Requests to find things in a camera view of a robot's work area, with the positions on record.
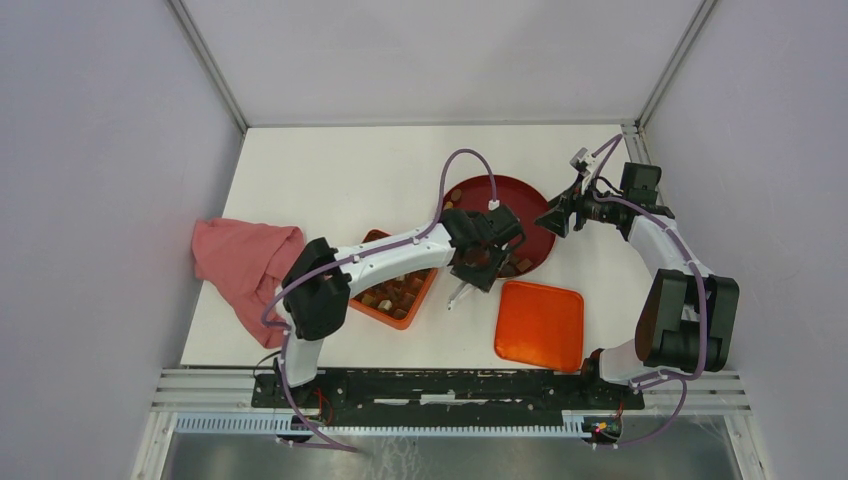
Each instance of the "white wall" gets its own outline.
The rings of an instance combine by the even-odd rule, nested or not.
[[[848,3],[724,1],[648,125],[778,478],[845,478]]]
[[[699,0],[186,0],[247,120],[633,119]]]
[[[0,477],[125,478],[240,138],[163,1],[3,3]]]

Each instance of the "enclosure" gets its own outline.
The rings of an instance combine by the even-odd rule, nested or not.
[[[3,478],[842,476],[845,2],[75,3],[3,7]],[[350,454],[238,423],[293,417],[252,406],[273,349],[196,277],[195,222],[356,245],[429,219],[457,149],[549,199],[619,134],[605,174],[661,167],[659,204],[741,292],[727,366],[663,435],[592,452],[569,425],[597,409],[554,430],[328,426]],[[462,158],[448,184],[482,173]],[[585,357],[633,338],[652,278],[591,224],[522,280],[580,293]],[[407,330],[349,310],[318,366],[523,371],[492,349],[501,284],[447,313],[456,284],[440,272]],[[680,395],[646,390],[622,437]]]

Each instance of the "white table surface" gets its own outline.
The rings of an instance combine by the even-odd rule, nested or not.
[[[523,180],[549,199],[574,180],[568,160],[578,149],[593,150],[620,131],[615,125],[250,129],[224,217],[296,225],[307,241],[324,236],[331,246],[357,244],[372,228],[397,233],[432,218],[442,166],[458,148],[477,150],[496,174]],[[617,184],[627,160],[622,142],[604,175]],[[484,173],[474,157],[462,156],[453,162],[447,186]],[[614,227],[588,223],[557,239],[548,259],[521,280],[583,296],[585,356],[633,337],[652,275]],[[448,312],[458,282],[447,269],[439,272],[403,331],[349,308],[344,326],[324,341],[319,365],[527,367],[494,352],[502,282]],[[268,352],[204,282],[182,364],[252,366]]]

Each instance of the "metal bar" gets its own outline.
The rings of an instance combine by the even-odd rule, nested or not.
[[[236,102],[232,90],[230,90],[226,79],[224,79],[224,75],[221,73],[221,69],[218,67],[218,64],[215,62],[215,58],[209,51],[209,46],[203,40],[203,36],[200,34],[200,30],[198,30],[197,25],[194,23],[188,8],[186,8],[183,0],[165,1],[170,7],[171,12],[174,14],[177,23],[180,25],[183,34],[185,34],[186,40],[189,45],[191,45],[198,61],[200,61],[200,65],[203,67],[203,70],[206,71],[206,75],[212,82],[212,86],[215,87],[215,90],[217,90],[218,95],[224,102],[224,106],[230,114],[230,118],[232,118],[236,128],[238,128],[242,135],[244,135],[247,133],[247,129],[250,125],[247,123],[247,119],[245,118],[244,113],[242,113],[241,108],[239,108],[238,102]]]
[[[470,368],[466,369],[448,369],[448,370],[473,370]],[[256,374],[260,373],[271,373],[272,370],[267,366],[259,367],[256,369]],[[318,373],[322,374],[325,371],[322,369],[318,369]],[[253,378],[253,370],[251,368],[166,368],[162,370],[162,377],[168,376],[179,376],[181,378],[193,377],[193,376],[222,376],[228,378]],[[703,379],[717,379],[717,378],[739,378],[739,373],[734,370],[722,370],[720,372],[704,372],[701,374],[701,378],[697,380],[698,382]]]
[[[245,404],[250,405],[253,394],[248,389],[244,390],[214,390],[204,389],[195,391],[186,390],[160,390],[153,397],[154,404],[180,404],[180,403],[202,403],[202,404]]]
[[[293,426],[294,415],[282,413],[180,413],[174,431],[177,433],[212,433],[234,435],[311,435]],[[421,437],[557,437],[584,438],[583,417],[563,415],[559,426],[501,427],[319,427],[328,435],[354,436],[421,436]]]
[[[655,405],[650,409],[645,410],[625,410],[623,417],[665,417],[671,415],[675,405]],[[571,410],[574,415],[582,415],[584,417],[611,417],[616,414],[614,410]],[[726,415],[750,416],[753,415],[749,406],[693,406],[683,405],[679,416],[681,417],[706,417]]]
[[[232,406],[228,404],[214,403],[180,403],[154,405],[150,407],[151,412],[174,412],[174,413],[294,413],[290,408],[253,408],[250,405]],[[304,415],[317,415],[317,408],[301,408]]]
[[[673,390],[675,392],[680,391],[680,383],[679,382],[668,382],[663,383],[661,385],[657,385],[656,387],[651,387],[649,391],[657,392],[657,391],[666,391]],[[699,380],[697,382],[692,382],[692,386],[689,387],[689,392],[694,393],[696,391],[721,391],[721,392],[741,392],[744,391],[745,388],[742,386],[742,380],[738,378],[728,378],[728,379],[712,379],[705,378]]]
[[[678,392],[652,392],[650,390],[643,392],[645,399],[645,408],[650,409],[656,406],[675,407],[680,402],[680,393]],[[689,392],[686,396],[686,405],[690,407],[748,407],[748,398],[745,393],[731,394],[703,394]]]
[[[225,376],[204,375],[202,377],[162,377],[159,380],[160,389],[169,388],[217,388],[250,390],[254,380],[250,375],[245,378],[229,378]]]
[[[674,53],[671,54],[671,58],[668,64],[666,64],[662,75],[660,75],[659,81],[657,81],[656,86],[651,91],[651,95],[648,97],[648,101],[642,108],[641,113],[639,113],[637,123],[640,128],[645,128],[645,125],[651,120],[657,105],[662,100],[666,91],[668,91],[668,87],[671,85],[672,80],[674,80],[677,71],[680,69],[680,65],[691,51],[692,45],[695,43],[701,30],[703,30],[717,3],[718,0],[702,0],[701,4],[698,5],[695,15],[692,16],[689,26],[686,27],[686,31],[677,43],[677,47],[674,49]]]
[[[144,438],[130,478],[138,480],[162,478],[176,425],[177,414],[173,412],[153,412],[148,416]]]
[[[582,119],[582,120],[421,120],[421,121],[352,121],[315,123],[267,123],[251,128],[319,128],[319,127],[453,127],[489,125],[621,125],[632,124],[634,118]]]
[[[739,464],[739,470],[742,472],[742,480],[769,478],[751,432],[753,417],[727,415],[724,417],[724,422],[730,435],[733,453],[736,455],[736,463]]]
[[[645,144],[643,132],[644,130],[635,123],[621,126],[624,145],[627,147],[627,154],[630,156],[630,161],[642,165],[653,165],[651,157],[648,155],[648,147]],[[664,191],[665,188],[662,182],[660,182],[660,185],[657,185],[657,205],[666,205]]]

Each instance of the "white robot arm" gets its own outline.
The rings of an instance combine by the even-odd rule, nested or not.
[[[548,202],[549,210],[536,224],[560,237],[568,235],[572,214],[575,231],[587,220],[613,224],[639,252],[654,282],[634,338],[595,351],[584,362],[584,374],[588,366],[601,380],[628,384],[659,369],[694,372],[702,350],[706,350],[703,369],[721,370],[730,350],[739,286],[732,278],[714,275],[695,258],[677,231],[671,210],[657,205],[659,167],[626,163],[619,189],[614,189],[617,195],[601,193],[586,153],[581,150],[571,162],[579,172],[577,180]],[[701,296],[705,315],[700,312]],[[701,335],[701,319],[707,321],[706,338]]]
[[[338,266],[294,288],[276,307],[291,326],[283,359],[289,385],[315,378],[324,338],[341,328],[348,301],[363,290],[406,273],[452,265],[451,274],[488,292],[525,238],[518,218],[504,205],[486,213],[448,209],[434,225],[352,247],[333,249],[323,238],[313,240],[280,289],[315,268]]]
[[[548,202],[549,210],[536,224],[561,237],[569,232],[571,214],[576,216],[575,231],[587,220],[614,224],[655,275],[633,340],[598,350],[587,362],[594,362],[600,379],[619,384],[659,368],[692,372],[703,344],[699,318],[706,318],[704,369],[721,370],[730,348],[739,287],[701,264],[680,240],[671,211],[656,205],[659,167],[625,164],[620,196],[612,196],[597,191],[596,177],[587,181],[585,162],[572,165],[580,171],[577,180]],[[445,210],[433,225],[352,247],[334,249],[323,238],[313,240],[281,288],[312,270],[334,268],[293,288],[277,306],[277,313],[291,326],[282,359],[289,384],[302,385],[315,377],[323,339],[342,326],[348,301],[366,288],[416,270],[453,265],[454,276],[488,292],[524,238],[518,219],[503,205],[486,213]],[[703,317],[692,267],[704,278]]]

